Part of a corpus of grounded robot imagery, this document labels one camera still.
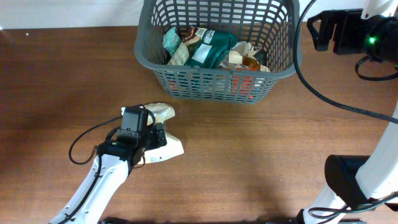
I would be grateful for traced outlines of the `beige paper pouch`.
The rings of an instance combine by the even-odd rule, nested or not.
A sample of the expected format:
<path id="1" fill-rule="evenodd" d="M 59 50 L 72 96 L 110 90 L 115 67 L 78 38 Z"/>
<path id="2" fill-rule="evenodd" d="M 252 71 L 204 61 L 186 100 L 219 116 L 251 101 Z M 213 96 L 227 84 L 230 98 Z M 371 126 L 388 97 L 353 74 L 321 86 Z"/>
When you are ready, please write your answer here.
<path id="1" fill-rule="evenodd" d="M 126 131 L 119 128 L 116 141 L 119 143 L 123 154 L 119 157 L 128 165 L 134 167 L 138 164 L 157 163 L 180 156 L 184 153 L 181 140 L 165 131 L 167 145 L 153 150 L 145 148 L 145 133 L 147 128 L 155 123 L 164 123 L 175 116 L 175 110 L 166 103 L 150 103 L 143 105 L 149 110 L 146 129 L 141 132 Z"/>

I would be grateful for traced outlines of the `small teal snack packet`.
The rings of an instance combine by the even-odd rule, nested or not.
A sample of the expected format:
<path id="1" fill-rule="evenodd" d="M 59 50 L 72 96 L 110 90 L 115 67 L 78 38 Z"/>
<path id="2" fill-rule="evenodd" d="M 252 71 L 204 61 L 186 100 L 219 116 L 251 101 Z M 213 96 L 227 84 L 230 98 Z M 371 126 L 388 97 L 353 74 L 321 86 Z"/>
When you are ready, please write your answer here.
<path id="1" fill-rule="evenodd" d="M 170 54 L 171 57 L 174 56 L 181 43 L 182 40 L 180 36 L 177 34 L 175 27 L 169 29 L 164 34 L 162 45 L 163 48 Z"/>

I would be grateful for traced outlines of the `green Nescafe coffee bag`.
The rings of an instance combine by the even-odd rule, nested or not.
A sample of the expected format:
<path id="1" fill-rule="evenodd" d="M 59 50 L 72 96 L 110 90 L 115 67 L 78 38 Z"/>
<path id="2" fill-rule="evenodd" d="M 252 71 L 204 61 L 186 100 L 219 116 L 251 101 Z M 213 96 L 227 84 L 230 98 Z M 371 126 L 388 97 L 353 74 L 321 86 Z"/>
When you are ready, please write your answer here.
<path id="1" fill-rule="evenodd" d="M 217 69 L 238 38 L 226 31 L 191 26 L 169 65 Z"/>

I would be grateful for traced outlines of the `beige brown bag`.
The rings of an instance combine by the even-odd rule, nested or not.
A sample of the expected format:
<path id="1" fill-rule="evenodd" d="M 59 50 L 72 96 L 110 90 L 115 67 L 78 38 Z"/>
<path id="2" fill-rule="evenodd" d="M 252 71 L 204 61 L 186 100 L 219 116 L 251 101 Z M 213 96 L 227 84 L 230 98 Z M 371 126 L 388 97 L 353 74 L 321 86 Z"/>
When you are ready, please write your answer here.
<path id="1" fill-rule="evenodd" d="M 270 72 L 266 66 L 267 52 L 250 42 L 238 42 L 220 62 L 218 68 L 223 70 L 249 70 Z"/>

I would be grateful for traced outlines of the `orange biscuit package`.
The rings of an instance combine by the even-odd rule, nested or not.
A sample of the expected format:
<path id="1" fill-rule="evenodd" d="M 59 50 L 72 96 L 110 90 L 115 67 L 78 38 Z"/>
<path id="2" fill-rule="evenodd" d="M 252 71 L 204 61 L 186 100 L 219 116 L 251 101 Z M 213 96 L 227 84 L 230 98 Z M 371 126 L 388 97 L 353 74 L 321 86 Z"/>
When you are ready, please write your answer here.
<path id="1" fill-rule="evenodd" d="M 260 94 L 263 78 L 232 76 L 232 92 L 239 101 L 252 101 Z"/>

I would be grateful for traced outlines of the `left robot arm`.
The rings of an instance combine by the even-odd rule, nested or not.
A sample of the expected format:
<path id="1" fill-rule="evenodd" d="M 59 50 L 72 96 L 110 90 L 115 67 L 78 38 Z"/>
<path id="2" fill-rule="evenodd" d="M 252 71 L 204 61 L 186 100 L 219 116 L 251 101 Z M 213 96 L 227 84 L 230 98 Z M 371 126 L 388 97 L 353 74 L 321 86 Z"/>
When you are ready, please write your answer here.
<path id="1" fill-rule="evenodd" d="M 138 141 L 113 139 L 121 132 L 112 129 L 104 142 L 96 146 L 91 169 L 78 190 L 55 215 L 50 223 L 98 223 L 117 189 L 126 181 L 139 163 L 147 163 L 147 150 L 154 151 L 169 145 L 162 123 L 148 126 Z"/>

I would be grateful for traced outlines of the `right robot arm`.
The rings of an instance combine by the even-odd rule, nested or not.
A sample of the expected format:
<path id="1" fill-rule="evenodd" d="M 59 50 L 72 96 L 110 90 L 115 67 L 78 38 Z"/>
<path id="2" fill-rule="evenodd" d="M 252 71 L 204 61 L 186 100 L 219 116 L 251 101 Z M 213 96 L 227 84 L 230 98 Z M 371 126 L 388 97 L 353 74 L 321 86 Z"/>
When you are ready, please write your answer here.
<path id="1" fill-rule="evenodd" d="M 338 55 L 364 53 L 356 62 L 397 63 L 397 0 L 366 1 L 362 9 L 325 10 L 308 18 L 307 28 L 317 51 L 335 41 Z M 342 223 L 346 214 L 361 213 L 386 205 L 397 211 L 397 114 L 392 116 L 335 102 L 316 91 L 299 67 L 297 22 L 293 58 L 300 81 L 315 96 L 337 108 L 388 121 L 370 156 L 330 155 L 325 162 L 326 185 L 317 199 L 299 211 L 297 223 Z"/>

